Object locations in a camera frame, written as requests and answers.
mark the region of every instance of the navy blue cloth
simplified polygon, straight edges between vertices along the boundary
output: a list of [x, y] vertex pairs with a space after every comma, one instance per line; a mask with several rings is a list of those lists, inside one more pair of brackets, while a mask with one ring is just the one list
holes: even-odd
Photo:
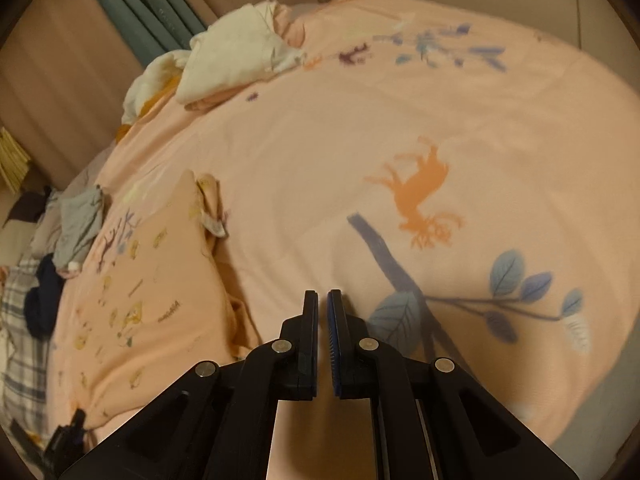
[[53, 253], [47, 254], [36, 270], [39, 286], [34, 286], [24, 297], [24, 319], [31, 336], [44, 340], [51, 337], [56, 327], [58, 306], [65, 280], [53, 264]]

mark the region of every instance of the plaid fabric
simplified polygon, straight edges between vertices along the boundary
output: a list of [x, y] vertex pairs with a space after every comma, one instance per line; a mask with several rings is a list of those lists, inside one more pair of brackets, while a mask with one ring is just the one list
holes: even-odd
[[24, 319], [24, 297], [38, 285], [39, 260], [29, 251], [11, 267], [4, 286], [0, 316], [14, 343], [15, 352], [4, 377], [4, 409], [25, 430], [47, 436], [46, 390], [49, 343], [33, 338]]

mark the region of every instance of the white tag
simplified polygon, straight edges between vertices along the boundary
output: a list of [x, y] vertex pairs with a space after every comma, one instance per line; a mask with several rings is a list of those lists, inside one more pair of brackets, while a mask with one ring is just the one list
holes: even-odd
[[200, 222], [204, 228], [216, 238], [224, 238], [226, 236], [225, 227], [220, 220], [214, 220], [206, 211], [200, 211]]

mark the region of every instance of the metal pin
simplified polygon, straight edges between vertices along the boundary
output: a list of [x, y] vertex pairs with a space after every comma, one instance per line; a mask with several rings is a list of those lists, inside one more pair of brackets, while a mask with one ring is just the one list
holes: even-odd
[[376, 348], [378, 348], [380, 345], [378, 344], [378, 342], [373, 339], [372, 337], [365, 337], [363, 339], [361, 339], [358, 343], [358, 345], [360, 345], [360, 348], [362, 348], [363, 350], [375, 350]]
[[196, 374], [200, 377], [209, 377], [216, 371], [216, 364], [211, 361], [202, 361], [196, 365]]
[[453, 364], [453, 361], [451, 359], [442, 358], [436, 361], [436, 368], [444, 374], [452, 372], [455, 367], [456, 365]]
[[284, 354], [284, 352], [291, 350], [291, 346], [291, 343], [286, 339], [278, 339], [272, 343], [271, 348], [278, 354]]

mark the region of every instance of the blue-green fabric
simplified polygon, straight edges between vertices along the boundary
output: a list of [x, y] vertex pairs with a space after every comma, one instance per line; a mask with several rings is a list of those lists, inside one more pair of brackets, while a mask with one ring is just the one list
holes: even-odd
[[98, 1], [143, 66], [206, 30], [184, 0]]

